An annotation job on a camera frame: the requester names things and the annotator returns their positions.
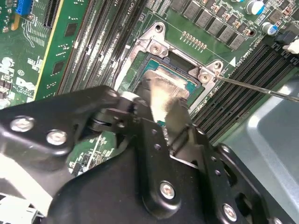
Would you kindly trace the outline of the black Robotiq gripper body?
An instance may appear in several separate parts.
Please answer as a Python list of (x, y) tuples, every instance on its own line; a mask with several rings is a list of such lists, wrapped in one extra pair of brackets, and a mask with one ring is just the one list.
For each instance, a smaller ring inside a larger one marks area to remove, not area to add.
[(133, 149), (66, 183), (55, 195), (48, 213), (50, 224), (215, 224), (217, 216), (205, 196), (202, 173), (172, 160), (180, 209), (170, 218), (157, 219), (142, 201), (141, 173)]

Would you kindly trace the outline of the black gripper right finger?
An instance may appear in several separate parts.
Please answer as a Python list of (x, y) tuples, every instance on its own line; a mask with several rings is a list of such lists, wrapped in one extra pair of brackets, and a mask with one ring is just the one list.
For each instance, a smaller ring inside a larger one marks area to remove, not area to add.
[(183, 99), (181, 121), (181, 159), (199, 170), (206, 223), (292, 223), (292, 218), (227, 145), (211, 145), (207, 135), (192, 123)]

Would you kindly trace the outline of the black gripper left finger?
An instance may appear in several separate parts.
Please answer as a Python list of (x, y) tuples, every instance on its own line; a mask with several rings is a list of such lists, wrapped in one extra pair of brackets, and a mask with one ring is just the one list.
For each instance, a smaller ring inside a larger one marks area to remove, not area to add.
[(102, 131), (116, 134), (119, 155), (134, 150), (146, 210), (173, 216), (181, 198), (162, 129), (141, 97), (108, 86), (1, 110), (0, 176), (48, 216), (55, 195), (75, 178), (66, 165), (74, 146)]

